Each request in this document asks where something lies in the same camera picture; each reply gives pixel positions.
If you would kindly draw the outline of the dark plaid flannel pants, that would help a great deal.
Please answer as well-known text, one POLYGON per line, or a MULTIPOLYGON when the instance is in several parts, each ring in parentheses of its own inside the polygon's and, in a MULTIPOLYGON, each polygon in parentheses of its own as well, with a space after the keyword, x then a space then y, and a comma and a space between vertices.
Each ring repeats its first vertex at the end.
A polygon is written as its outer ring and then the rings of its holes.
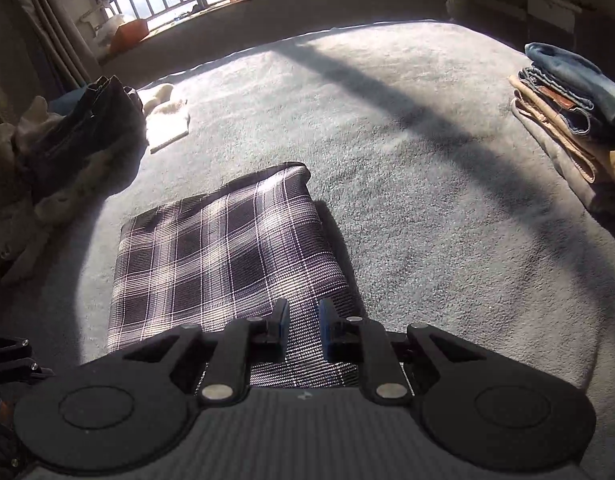
POLYGON ((258 365, 254 385, 349 387, 353 366, 326 362, 318 304, 361 315, 309 196, 311 174, 286 162, 222 188, 167 203, 122 226, 107 349, 114 352, 192 323, 219 332, 234 318, 290 307, 286 356, 258 365))

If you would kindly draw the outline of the grey curtain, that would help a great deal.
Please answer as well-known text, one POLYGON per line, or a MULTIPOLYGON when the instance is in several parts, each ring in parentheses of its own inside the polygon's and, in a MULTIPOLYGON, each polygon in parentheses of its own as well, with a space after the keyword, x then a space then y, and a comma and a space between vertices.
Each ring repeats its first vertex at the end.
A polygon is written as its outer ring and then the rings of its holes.
POLYGON ((69 90, 102 74, 100 65, 62 0, 18 0, 46 55, 69 90))

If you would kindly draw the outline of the folded clothes stack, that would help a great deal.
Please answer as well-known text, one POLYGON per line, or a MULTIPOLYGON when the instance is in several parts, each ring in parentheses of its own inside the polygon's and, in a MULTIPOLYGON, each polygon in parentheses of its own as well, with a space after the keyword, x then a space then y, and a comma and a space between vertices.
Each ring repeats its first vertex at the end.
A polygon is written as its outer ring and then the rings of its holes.
POLYGON ((615 214, 615 82, 577 53, 530 42, 511 111, 592 214, 615 214))

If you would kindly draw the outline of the white low shelf unit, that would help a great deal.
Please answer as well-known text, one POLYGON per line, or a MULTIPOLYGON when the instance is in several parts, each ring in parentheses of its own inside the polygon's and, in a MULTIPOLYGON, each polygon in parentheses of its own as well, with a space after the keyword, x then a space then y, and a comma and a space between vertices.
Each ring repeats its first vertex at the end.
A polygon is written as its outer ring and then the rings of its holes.
POLYGON ((597 60, 603 30, 597 14, 568 0, 446 0, 449 19, 519 51, 554 44, 597 60))

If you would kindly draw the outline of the white fleece garment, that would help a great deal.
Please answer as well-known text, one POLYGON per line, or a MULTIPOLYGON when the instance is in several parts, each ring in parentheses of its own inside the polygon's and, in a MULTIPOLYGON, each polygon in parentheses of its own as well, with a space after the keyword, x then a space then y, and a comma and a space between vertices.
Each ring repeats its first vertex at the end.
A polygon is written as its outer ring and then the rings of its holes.
POLYGON ((187 101, 173 96, 174 87, 163 84, 143 107, 144 117, 139 118, 132 98, 114 98, 108 110, 99 116, 109 120, 108 126, 97 126, 96 141, 104 134, 112 140, 101 150, 89 148, 85 155, 72 154, 69 162, 76 168, 55 192, 47 192, 34 208, 35 214, 45 224, 63 224, 71 221, 91 200, 114 186, 124 188, 134 179, 138 163, 149 152, 146 136, 147 118, 156 113, 189 115, 187 101))

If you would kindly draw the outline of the white flat card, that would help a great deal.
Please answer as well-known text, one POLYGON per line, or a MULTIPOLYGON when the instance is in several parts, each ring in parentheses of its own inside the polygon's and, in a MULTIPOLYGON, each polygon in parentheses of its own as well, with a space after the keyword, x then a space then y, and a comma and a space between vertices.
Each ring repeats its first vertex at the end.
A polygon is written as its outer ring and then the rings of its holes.
POLYGON ((176 113, 151 114, 146 122, 149 152, 156 154, 188 134, 189 115, 181 110, 176 113))

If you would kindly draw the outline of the dark navy garment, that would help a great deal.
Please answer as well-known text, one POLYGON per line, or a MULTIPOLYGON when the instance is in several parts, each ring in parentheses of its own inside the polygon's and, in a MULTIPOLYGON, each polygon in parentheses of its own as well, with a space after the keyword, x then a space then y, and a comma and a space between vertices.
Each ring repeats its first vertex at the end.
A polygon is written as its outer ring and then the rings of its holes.
POLYGON ((143 102, 114 76, 87 86, 67 116, 49 125, 21 125, 12 140, 35 204, 71 183, 92 156, 116 157, 146 145, 143 102))

